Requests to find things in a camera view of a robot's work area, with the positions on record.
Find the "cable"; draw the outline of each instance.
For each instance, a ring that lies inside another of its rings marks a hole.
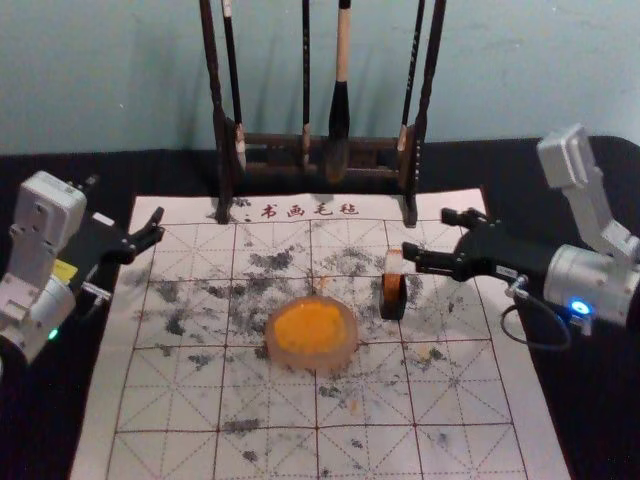
[[[569,329],[565,325],[562,318],[560,318],[560,316],[556,312],[554,312],[551,309],[551,307],[549,307],[546,303],[541,302],[540,300],[538,300],[535,297],[532,297],[531,295],[529,295],[526,299],[523,299],[523,301],[525,302],[524,305],[515,305],[515,304],[511,305],[504,312],[502,312],[502,315],[500,315],[500,327],[502,328],[502,331],[504,332],[504,334],[507,337],[509,337],[511,340],[514,340],[518,343],[521,343],[523,345],[526,345],[529,348],[533,348],[536,350],[546,350],[548,352],[562,352],[564,350],[569,349],[571,347],[571,332],[569,332]],[[509,332],[506,326],[507,315],[509,315],[514,310],[518,310],[520,307],[523,307],[523,306],[527,306],[529,308],[537,308],[538,310],[542,310],[544,313],[551,316],[554,322],[560,327],[560,330],[562,330],[562,334],[564,335],[564,338],[565,338],[564,342],[563,343],[530,342],[529,340],[518,338],[515,335],[513,335],[511,332]]]

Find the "light blue wall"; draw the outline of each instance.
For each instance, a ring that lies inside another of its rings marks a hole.
[[[249,130],[300,130],[300,3],[234,2]],[[312,0],[314,133],[327,131],[336,4]],[[416,4],[353,0],[354,135],[397,134]],[[427,1],[420,72],[431,8]],[[533,136],[581,121],[640,144],[639,18],[638,0],[450,0],[428,138]],[[231,112],[224,55],[221,67]],[[0,152],[213,141],[197,0],[0,0]]]

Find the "white paper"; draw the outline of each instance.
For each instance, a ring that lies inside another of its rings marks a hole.
[[[480,191],[418,196],[139,197],[164,240],[121,269],[72,478],[569,478],[525,347],[501,332],[504,283],[415,275],[403,320],[376,310],[389,247],[451,251],[440,209]],[[327,380],[261,354],[270,309],[311,292],[343,301],[361,345]]]

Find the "brush tip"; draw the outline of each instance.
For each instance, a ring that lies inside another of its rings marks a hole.
[[[327,180],[331,184],[341,182],[347,174],[349,166],[349,139],[329,139],[324,153]]]

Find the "black tablecloth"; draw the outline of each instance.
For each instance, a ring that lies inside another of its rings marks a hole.
[[[515,236],[551,245],[579,242],[569,206],[549,191],[535,153],[535,139],[429,144],[419,190],[482,186],[489,211]],[[640,235],[640,148],[614,137],[592,138],[616,218]],[[135,195],[215,195],[215,154],[146,151],[108,154],[0,157],[0,231],[12,221],[20,182],[37,170],[65,180],[101,177],[90,208],[128,225]],[[345,190],[364,193],[367,184]],[[250,179],[244,194],[328,191],[323,182]],[[10,250],[0,234],[0,268]],[[116,269],[99,282],[115,283]],[[543,320],[525,314],[529,331]],[[18,384],[0,387],[0,478],[66,478],[80,435],[91,372],[106,315],[68,321]],[[598,325],[571,351],[533,352],[565,458],[575,478],[640,478],[640,340]]]

